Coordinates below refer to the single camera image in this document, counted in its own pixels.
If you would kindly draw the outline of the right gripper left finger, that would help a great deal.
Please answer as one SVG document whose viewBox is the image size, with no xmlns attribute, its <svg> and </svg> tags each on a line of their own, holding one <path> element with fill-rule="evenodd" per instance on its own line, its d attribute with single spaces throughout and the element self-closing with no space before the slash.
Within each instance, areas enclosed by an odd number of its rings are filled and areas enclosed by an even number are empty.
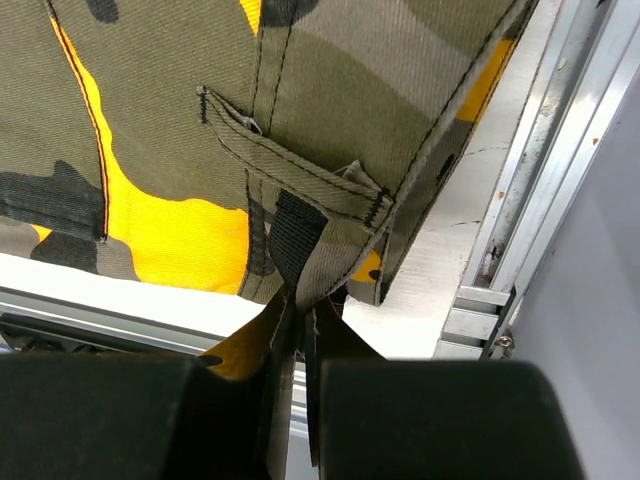
<svg viewBox="0 0 640 480">
<path fill-rule="evenodd" d="M 5 354 L 5 479 L 281 479 L 294 309 L 278 294 L 198 357 Z"/>
</svg>

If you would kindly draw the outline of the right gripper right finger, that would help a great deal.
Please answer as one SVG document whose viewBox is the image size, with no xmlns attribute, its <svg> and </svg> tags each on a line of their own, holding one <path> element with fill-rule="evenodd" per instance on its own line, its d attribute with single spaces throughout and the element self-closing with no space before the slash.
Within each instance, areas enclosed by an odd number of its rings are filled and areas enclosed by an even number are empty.
<svg viewBox="0 0 640 480">
<path fill-rule="evenodd" d="M 305 315 L 312 464 L 323 479 L 580 479 L 555 392 L 511 360 L 388 360 L 323 300 Z"/>
</svg>

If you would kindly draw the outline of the camouflage yellow green trousers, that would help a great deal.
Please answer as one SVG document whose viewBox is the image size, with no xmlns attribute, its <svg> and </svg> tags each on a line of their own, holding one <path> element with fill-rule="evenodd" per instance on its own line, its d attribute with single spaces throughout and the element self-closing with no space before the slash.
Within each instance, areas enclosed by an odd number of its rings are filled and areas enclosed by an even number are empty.
<svg viewBox="0 0 640 480">
<path fill-rule="evenodd" d="M 1 251 L 383 302 L 533 1 L 5 1 Z"/>
</svg>

